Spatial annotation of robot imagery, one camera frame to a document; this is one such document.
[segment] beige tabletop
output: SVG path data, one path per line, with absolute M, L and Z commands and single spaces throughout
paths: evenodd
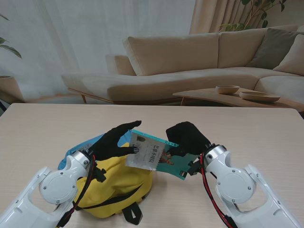
M 161 138 L 166 138 L 167 128 L 193 122 L 212 142 L 232 151 L 233 165 L 250 163 L 260 169 L 304 224 L 304 121 L 296 110 L 277 108 L 13 104 L 0 117 L 0 212 L 40 168 L 56 169 L 73 146 L 134 120 L 142 120 L 138 130 Z M 216 182 L 208 178 L 215 193 Z M 261 191 L 256 193 L 242 209 L 263 202 Z M 34 201 L 49 209 L 36 195 Z M 182 181 L 155 173 L 151 193 L 140 208 L 143 219 L 138 227 L 225 227 L 202 187 L 201 175 Z M 123 215 L 98 219 L 78 211 L 65 227 L 135 226 Z

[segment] yellow bag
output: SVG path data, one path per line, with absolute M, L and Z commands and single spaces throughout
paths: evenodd
M 125 166 L 126 157 L 113 157 L 97 162 L 99 169 L 106 170 L 106 180 L 91 181 L 78 204 L 78 210 L 84 209 L 99 218 L 106 218 L 122 211 L 128 222 L 136 225 L 140 222 L 142 213 L 137 203 L 144 199 L 151 189 L 152 172 Z M 77 201 L 85 181 L 86 178 L 77 181 L 78 194 L 74 201 Z

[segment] wooden bowl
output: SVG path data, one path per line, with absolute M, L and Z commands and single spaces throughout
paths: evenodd
M 244 100 L 260 102 L 275 102 L 280 99 L 280 96 L 262 92 L 240 92 L 239 96 Z
M 239 89 L 239 86 L 237 85 L 217 85 L 215 87 L 215 91 L 218 94 L 234 94 Z

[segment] black glove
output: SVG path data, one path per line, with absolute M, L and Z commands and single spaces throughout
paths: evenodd
M 135 121 L 125 123 L 109 130 L 104 136 L 95 142 L 88 150 L 90 155 L 95 155 L 96 160 L 103 161 L 112 157 L 120 157 L 130 153 L 137 153 L 137 147 L 118 147 L 117 143 L 121 136 L 128 130 L 138 127 L 142 122 Z
M 208 150 L 210 141 L 190 122 L 179 123 L 166 130 L 168 140 L 179 144 L 168 152 L 174 156 L 185 156 L 187 153 L 200 155 Z

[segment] sofa leg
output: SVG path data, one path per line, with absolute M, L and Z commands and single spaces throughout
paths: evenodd
M 185 97 L 182 98 L 182 101 L 180 103 L 181 106 L 186 106 L 186 99 Z
M 4 106 L 4 104 L 1 103 L 0 101 L 0 108 L 5 112 L 6 111 L 6 107 Z
M 86 97 L 84 95 L 81 95 L 81 97 L 82 97 L 84 103 L 86 103 L 86 99 L 85 99 Z

